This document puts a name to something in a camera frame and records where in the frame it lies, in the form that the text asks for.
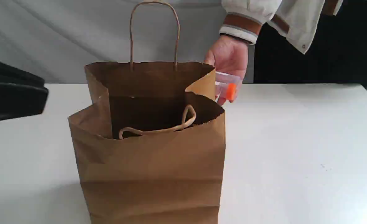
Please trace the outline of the person's right hand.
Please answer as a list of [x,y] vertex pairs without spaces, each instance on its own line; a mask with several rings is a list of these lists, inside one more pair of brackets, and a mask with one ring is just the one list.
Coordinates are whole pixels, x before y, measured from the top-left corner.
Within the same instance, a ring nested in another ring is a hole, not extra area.
[[248,66],[248,43],[227,35],[221,35],[209,48],[204,63],[215,67],[217,72],[244,79]]

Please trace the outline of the white jacket sleeve forearm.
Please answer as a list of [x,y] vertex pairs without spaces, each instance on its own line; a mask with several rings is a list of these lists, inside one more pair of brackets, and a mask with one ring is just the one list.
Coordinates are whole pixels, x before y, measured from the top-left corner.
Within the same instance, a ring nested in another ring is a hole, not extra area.
[[311,46],[321,14],[336,15],[342,0],[223,0],[226,17],[220,34],[255,44],[269,24],[301,53]]

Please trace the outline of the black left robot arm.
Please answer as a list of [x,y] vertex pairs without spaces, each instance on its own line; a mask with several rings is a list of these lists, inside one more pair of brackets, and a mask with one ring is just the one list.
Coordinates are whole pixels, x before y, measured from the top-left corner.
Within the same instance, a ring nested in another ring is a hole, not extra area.
[[42,114],[48,95],[43,78],[0,62],[0,121]]

